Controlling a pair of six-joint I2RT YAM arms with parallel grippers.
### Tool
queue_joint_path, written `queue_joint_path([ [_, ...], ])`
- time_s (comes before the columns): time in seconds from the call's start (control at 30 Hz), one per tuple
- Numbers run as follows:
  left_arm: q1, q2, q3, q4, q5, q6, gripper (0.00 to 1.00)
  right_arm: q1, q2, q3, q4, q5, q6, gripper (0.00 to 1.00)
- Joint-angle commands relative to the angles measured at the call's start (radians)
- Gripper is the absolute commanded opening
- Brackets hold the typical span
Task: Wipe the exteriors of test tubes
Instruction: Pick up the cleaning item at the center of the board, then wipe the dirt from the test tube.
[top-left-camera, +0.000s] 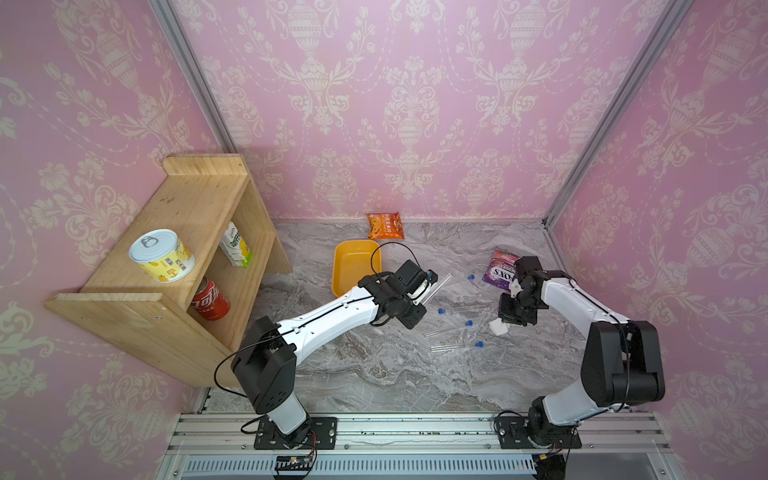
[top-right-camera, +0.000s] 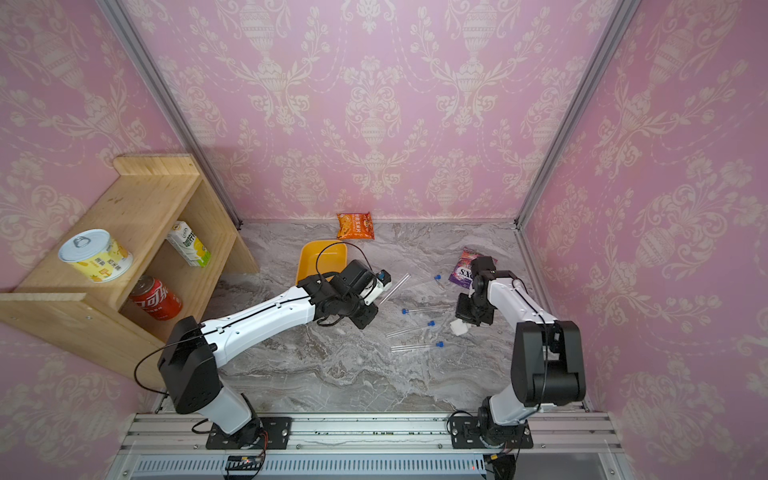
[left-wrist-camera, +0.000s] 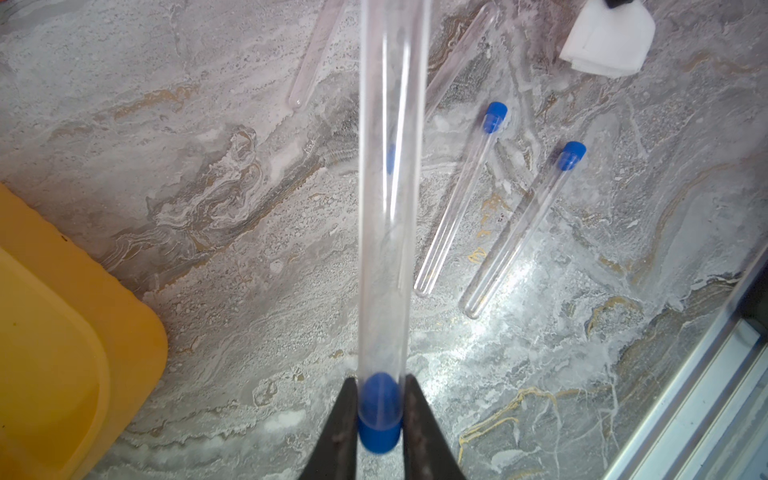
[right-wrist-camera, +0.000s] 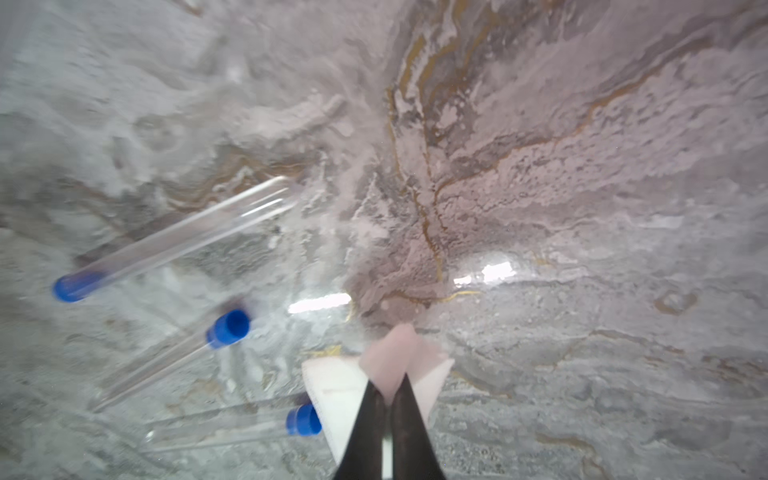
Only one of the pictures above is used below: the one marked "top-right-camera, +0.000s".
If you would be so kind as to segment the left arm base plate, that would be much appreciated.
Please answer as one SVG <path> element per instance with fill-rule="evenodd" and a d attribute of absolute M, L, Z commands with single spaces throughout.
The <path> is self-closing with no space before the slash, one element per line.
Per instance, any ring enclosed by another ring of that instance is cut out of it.
<path fill-rule="evenodd" d="M 233 434 L 226 434 L 217 424 L 211 426 L 207 450 L 285 450 L 291 435 L 292 418 L 259 417 Z"/>

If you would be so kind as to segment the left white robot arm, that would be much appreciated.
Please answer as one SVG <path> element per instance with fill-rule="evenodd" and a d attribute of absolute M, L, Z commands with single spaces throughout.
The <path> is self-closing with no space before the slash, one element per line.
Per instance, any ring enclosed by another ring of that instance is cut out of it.
<path fill-rule="evenodd" d="M 175 411 L 197 413 L 222 433 L 239 435 L 258 424 L 245 397 L 226 386 L 219 370 L 251 347 L 297 326 L 331 317 L 360 330 L 378 314 L 376 299 L 391 287 L 389 272 L 351 261 L 340 272 L 316 273 L 256 306 L 218 319 L 178 321 L 157 362 Z"/>

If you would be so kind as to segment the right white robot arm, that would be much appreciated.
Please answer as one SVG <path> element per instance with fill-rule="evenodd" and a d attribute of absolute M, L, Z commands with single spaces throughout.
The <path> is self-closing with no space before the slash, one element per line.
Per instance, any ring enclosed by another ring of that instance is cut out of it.
<path fill-rule="evenodd" d="M 480 437 L 489 446 L 512 441 L 546 405 L 565 406 L 586 396 L 579 327 L 559 320 L 528 294 L 523 281 L 500 270 L 490 256 L 470 263 L 471 285 L 458 297 L 450 329 L 456 336 L 490 325 L 499 312 L 514 328 L 510 384 L 478 410 Z"/>

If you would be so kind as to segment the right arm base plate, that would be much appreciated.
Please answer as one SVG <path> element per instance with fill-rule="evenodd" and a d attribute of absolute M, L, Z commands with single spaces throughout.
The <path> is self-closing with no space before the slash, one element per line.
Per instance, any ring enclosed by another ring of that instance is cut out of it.
<path fill-rule="evenodd" d="M 532 449 L 534 442 L 527 424 L 500 426 L 490 420 L 459 415 L 447 420 L 447 433 L 454 449 Z"/>

